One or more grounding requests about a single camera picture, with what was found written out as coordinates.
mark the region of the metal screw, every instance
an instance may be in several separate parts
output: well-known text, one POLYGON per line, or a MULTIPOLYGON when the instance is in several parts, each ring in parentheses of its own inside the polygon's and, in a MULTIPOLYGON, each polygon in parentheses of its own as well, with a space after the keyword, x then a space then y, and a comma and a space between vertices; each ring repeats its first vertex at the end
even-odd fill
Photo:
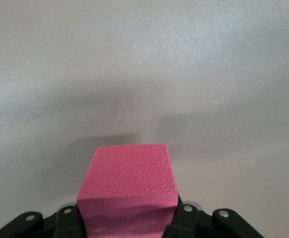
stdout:
POLYGON ((191 212, 191 211, 193 211, 193 208, 191 206, 189 206, 189 205, 185 205, 184 206, 184 211, 185 212, 191 212))
POLYGON ((33 220, 34 218, 35 218, 34 215, 29 215, 29 216, 27 216, 27 217, 25 218, 25 220, 26 220, 26 221, 31 221, 31 220, 33 220))
POLYGON ((71 209, 70 209, 70 208, 65 209, 65 210, 64 210, 64 213, 65 213, 65 214, 71 213, 71 209))
POLYGON ((227 218, 229 216, 229 213, 225 210, 220 210, 219 211, 219 215, 222 216, 222 217, 225 217, 227 218))

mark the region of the foam block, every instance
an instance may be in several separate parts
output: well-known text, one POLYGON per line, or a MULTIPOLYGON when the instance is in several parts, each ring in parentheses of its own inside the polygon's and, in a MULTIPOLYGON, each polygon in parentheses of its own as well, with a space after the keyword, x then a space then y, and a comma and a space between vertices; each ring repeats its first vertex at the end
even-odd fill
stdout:
POLYGON ((177 201, 165 144, 97 148, 77 197, 89 238, 161 238, 177 201))

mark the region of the white wall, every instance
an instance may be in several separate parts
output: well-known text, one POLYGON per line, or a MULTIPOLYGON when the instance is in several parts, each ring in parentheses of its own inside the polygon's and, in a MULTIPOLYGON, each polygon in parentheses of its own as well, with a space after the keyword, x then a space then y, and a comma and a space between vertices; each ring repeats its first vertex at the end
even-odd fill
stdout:
POLYGON ((289 0, 0 1, 0 227, 134 143, 169 145, 182 199, 289 238, 289 0))

